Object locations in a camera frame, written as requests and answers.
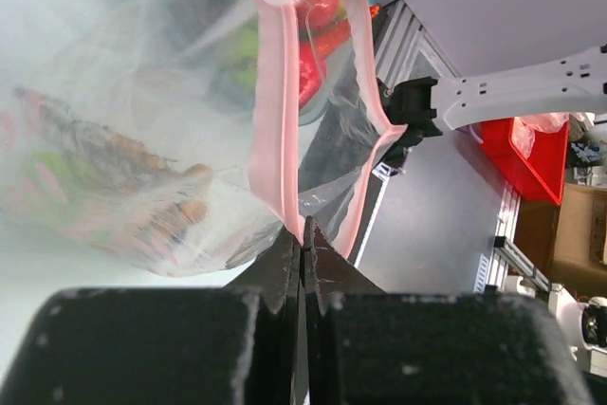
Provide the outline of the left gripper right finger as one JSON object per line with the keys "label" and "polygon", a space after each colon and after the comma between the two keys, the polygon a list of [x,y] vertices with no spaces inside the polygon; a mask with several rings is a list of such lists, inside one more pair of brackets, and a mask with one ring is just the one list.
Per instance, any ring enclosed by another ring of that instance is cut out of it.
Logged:
{"label": "left gripper right finger", "polygon": [[314,404],[589,404],[554,317],[516,294],[390,294],[303,231]]}

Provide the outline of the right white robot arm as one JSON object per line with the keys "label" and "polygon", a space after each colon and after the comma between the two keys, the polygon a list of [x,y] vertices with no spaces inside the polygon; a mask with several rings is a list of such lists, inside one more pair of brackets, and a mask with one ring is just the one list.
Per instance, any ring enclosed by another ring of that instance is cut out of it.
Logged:
{"label": "right white robot arm", "polygon": [[606,110],[606,48],[475,77],[422,78],[381,96],[366,0],[343,0],[355,43],[367,115],[388,144],[403,147],[487,120]]}

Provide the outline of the brown longan bunch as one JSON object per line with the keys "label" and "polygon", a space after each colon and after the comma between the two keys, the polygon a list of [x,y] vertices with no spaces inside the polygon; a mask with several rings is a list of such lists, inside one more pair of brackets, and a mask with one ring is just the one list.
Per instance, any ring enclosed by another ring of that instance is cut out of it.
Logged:
{"label": "brown longan bunch", "polygon": [[130,236],[140,242],[176,240],[205,219],[208,166],[195,163],[178,171],[144,143],[78,119],[63,101],[24,87],[14,95],[43,148],[34,153],[61,154],[75,177],[63,200],[48,197],[29,177],[24,181],[27,193],[39,194],[50,207],[42,221],[62,235],[93,245]]}

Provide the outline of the clear pink zip top bag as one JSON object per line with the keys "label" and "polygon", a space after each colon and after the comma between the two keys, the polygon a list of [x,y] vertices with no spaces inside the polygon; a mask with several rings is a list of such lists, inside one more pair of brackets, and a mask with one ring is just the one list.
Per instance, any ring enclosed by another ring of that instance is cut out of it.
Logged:
{"label": "clear pink zip top bag", "polygon": [[[303,0],[264,0],[273,7]],[[393,144],[383,140],[361,96],[349,121],[325,114],[299,124],[299,111],[264,101],[250,111],[187,104],[155,108],[140,98],[149,71],[171,66],[165,46],[177,28],[175,0],[1,0],[1,213],[28,230],[51,230],[160,275],[193,275],[244,264],[281,230],[296,240],[315,217],[335,248],[355,244],[371,170]],[[24,163],[42,146],[26,125],[18,87],[65,102],[80,120],[105,125],[173,161],[211,169],[205,219],[178,239],[130,236],[93,245],[42,221]]]}

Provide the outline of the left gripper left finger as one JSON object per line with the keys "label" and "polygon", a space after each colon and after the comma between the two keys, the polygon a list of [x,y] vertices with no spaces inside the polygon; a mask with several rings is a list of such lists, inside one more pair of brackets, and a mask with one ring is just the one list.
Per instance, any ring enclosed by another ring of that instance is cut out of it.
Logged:
{"label": "left gripper left finger", "polygon": [[5,404],[297,404],[299,242],[228,285],[85,287],[35,314]]}

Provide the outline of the red strawberry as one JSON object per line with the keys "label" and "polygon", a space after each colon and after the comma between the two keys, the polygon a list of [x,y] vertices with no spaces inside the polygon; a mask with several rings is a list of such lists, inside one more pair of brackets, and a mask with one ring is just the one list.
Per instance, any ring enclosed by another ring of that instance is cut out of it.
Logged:
{"label": "red strawberry", "polygon": [[341,0],[303,0],[297,14],[303,28],[317,31],[332,26],[345,12]]}

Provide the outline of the green halved avocado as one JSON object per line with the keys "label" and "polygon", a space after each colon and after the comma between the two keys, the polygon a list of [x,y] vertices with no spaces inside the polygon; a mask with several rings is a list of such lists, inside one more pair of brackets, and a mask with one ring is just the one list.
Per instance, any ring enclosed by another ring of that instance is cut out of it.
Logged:
{"label": "green halved avocado", "polygon": [[67,158],[59,153],[34,153],[25,161],[24,169],[30,180],[48,197],[67,199],[75,179]]}

